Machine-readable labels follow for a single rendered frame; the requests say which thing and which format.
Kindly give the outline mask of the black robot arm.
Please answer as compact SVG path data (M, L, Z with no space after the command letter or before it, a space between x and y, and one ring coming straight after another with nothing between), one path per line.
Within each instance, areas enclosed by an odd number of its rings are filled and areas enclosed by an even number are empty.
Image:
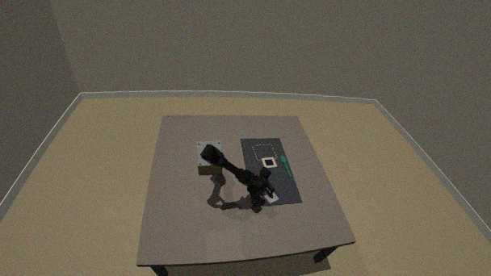
M200 154L200 156L206 162L213 164L216 167L219 166L221 168L225 168L230 173L234 174L235 178L238 178L239 182L243 183L249 188L252 186L252 188L254 188L259 193L263 193L269 186L269 182L267 180L263 180L262 178L258 180L255 174L253 174L249 170L238 169L235 165L228 162L228 160L224 157L224 154L211 144L207 144L205 146L205 149ZM251 176L251 174L253 176Z

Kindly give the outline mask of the beige square tile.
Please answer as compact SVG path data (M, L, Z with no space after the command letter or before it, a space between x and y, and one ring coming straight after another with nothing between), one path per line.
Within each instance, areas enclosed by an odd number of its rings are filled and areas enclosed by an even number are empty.
M261 158L261 159L262 159L262 163L263 163L264 167L266 167L267 169L278 167L276 165L275 159L273 157Z

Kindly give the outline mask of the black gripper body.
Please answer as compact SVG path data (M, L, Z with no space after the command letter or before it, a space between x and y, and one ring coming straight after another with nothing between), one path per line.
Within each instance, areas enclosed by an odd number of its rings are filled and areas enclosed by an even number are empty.
M256 177L257 177L257 179L259 180L259 179L261 179L261 178L263 178L263 177L267 177L267 178L268 178L270 175L271 175L271 171L270 171L270 170L268 170L266 167L263 167L263 168L261 169L261 171L260 171L260 176L258 177L258 176L256 175ZM249 188L249 187L247 187L247 190L248 190L248 192L249 192L251 195L255 195L255 194L257 193L257 191L256 191L254 188L252 188L252 186L251 186L250 188Z

